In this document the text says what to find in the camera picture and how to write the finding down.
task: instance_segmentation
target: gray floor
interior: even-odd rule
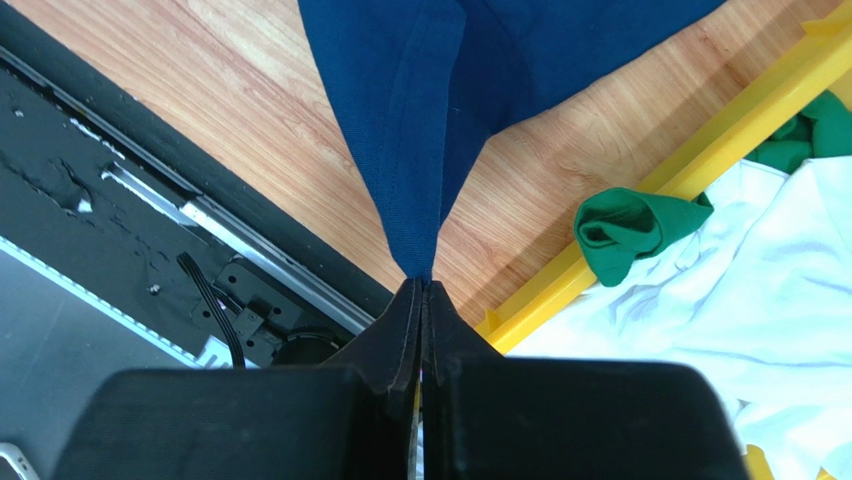
[[[133,368],[186,368],[0,251],[0,442],[50,478],[97,387]]]

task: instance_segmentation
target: white cloth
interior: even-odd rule
[[[744,160],[707,196],[699,231],[591,287],[510,355],[691,365],[776,480],[829,464],[852,479],[832,453],[852,442],[852,157],[789,178]]]

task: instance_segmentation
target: wooden table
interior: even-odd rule
[[[296,0],[6,0],[391,290],[402,273],[346,149]],[[435,277],[477,323],[572,240],[585,198],[638,183],[840,0],[729,0],[488,142]]]

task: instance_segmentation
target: crumpled green fabric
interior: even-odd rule
[[[852,113],[825,92],[746,155],[746,159],[793,173],[809,158],[852,155]]]
[[[706,202],[612,188],[580,205],[574,236],[601,284],[614,287],[634,260],[658,255],[698,230],[711,213]]]

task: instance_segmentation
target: navy blue cloth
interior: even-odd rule
[[[723,0],[299,0],[343,136],[410,278],[485,141]]]

